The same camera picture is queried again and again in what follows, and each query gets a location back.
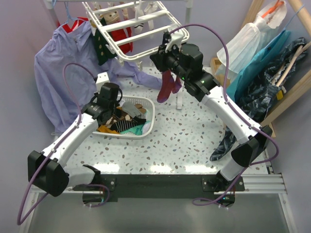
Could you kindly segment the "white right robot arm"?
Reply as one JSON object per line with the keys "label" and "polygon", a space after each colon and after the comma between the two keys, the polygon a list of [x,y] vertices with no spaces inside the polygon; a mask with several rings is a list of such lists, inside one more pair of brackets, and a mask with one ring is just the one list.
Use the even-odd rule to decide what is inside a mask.
{"label": "white right robot arm", "polygon": [[216,179],[218,188],[227,191],[238,174],[264,151],[272,129],[260,126],[224,95],[219,82],[203,70],[203,57],[194,44],[183,44],[180,48],[174,45],[169,51],[166,45],[160,45],[158,51],[150,55],[158,71],[171,71],[181,78],[186,91],[215,112],[234,134],[239,145]]}

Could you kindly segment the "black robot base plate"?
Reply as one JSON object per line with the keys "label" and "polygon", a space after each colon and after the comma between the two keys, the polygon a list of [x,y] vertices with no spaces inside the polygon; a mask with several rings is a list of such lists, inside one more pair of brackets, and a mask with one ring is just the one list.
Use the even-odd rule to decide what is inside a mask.
{"label": "black robot base plate", "polygon": [[198,199],[229,206],[235,202],[235,192],[244,191],[242,177],[230,182],[216,175],[101,175],[97,186],[76,185],[74,191],[83,192],[83,202],[118,199]]}

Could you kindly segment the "white clip sock hanger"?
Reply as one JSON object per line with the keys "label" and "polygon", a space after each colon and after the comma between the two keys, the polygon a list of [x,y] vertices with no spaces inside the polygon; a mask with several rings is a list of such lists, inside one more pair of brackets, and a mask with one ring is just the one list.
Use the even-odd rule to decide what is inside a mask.
{"label": "white clip sock hanger", "polygon": [[[113,6],[119,4],[119,3],[125,3],[125,2],[119,2],[119,1],[116,1],[116,2],[109,2],[108,4],[110,5],[111,3],[113,3]],[[96,9],[103,9],[103,8],[108,8],[109,5],[107,4],[107,6],[101,6],[100,3],[98,2],[92,2],[92,3],[89,3],[89,6],[93,9],[93,10],[96,10]],[[145,2],[145,4],[142,5],[141,7],[141,10],[139,12],[139,16],[141,15],[144,15],[143,11],[146,11],[146,5],[148,3]],[[152,10],[155,10],[156,9],[156,6],[154,5],[153,6],[153,9],[149,9],[148,12],[152,11]],[[127,20],[127,19],[132,19],[135,17],[135,12],[133,12],[134,9],[131,8],[131,9],[123,9],[121,11],[121,15],[120,15],[120,19],[121,21],[123,20]],[[100,15],[100,23],[102,24],[102,26],[107,26],[104,19],[103,19],[103,15]],[[91,24],[91,30],[92,30],[92,33],[93,33],[93,37],[95,35],[95,31],[96,31],[96,26],[94,25],[93,22],[91,22],[91,20],[89,20],[90,24]],[[166,16],[162,16],[162,17],[159,17],[159,18],[156,18],[154,19],[153,21],[149,21],[149,22],[146,22],[146,23],[142,23],[140,24],[139,26],[134,26],[134,27],[130,27],[131,28],[131,31],[132,31],[132,36],[136,35],[136,34],[140,34],[140,33],[145,33],[147,31],[149,31],[150,29],[157,29],[157,28],[161,28],[163,26],[167,26],[171,24],[170,20],[168,17]],[[136,55],[138,53],[141,53],[143,51],[146,51],[146,50],[149,50],[149,49],[152,49],[152,48],[157,48],[157,46],[154,46],[154,45],[149,45],[147,46],[146,48],[144,48],[143,46],[141,46],[141,44],[147,42],[147,41],[153,41],[153,39],[155,37],[159,37],[160,34],[164,34],[165,32],[159,32],[159,33],[156,33],[154,34],[152,37],[145,37],[143,39],[140,39],[140,40],[137,40],[137,41],[134,41],[133,42],[133,51],[132,52],[128,52],[126,53],[125,55],[128,55],[128,56],[132,56],[132,55]],[[142,61],[149,57],[149,56],[146,56],[146,57],[143,57],[141,60],[138,61],[138,63],[140,63],[140,65],[142,66]],[[115,58],[112,58],[112,59],[109,59],[109,60],[112,60],[112,61],[115,61],[117,62],[119,65],[121,65],[119,63],[119,57],[116,56]],[[133,63],[135,66],[137,66],[137,62],[127,62],[127,61],[124,61],[123,65],[125,65],[126,63]]]}

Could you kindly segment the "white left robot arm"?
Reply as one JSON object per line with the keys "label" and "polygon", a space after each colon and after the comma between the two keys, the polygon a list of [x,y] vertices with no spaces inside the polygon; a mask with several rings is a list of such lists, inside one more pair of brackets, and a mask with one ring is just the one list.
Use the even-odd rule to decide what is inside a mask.
{"label": "white left robot arm", "polygon": [[82,108],[72,125],[54,143],[42,152],[34,150],[29,154],[29,183],[54,197],[67,187],[77,185],[98,189],[102,182],[98,169],[89,165],[67,169],[66,165],[81,143],[112,117],[121,99],[122,91],[117,84],[102,85],[99,94]]}

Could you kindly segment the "black white striped sock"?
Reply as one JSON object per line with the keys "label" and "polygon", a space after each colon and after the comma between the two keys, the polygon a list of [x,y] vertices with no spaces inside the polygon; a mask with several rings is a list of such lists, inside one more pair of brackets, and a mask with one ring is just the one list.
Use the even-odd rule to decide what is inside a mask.
{"label": "black white striped sock", "polygon": [[146,119],[134,117],[131,121],[118,121],[110,127],[111,130],[116,130],[117,132],[123,132],[126,131],[132,127],[135,127],[137,125],[143,125],[146,122]]}

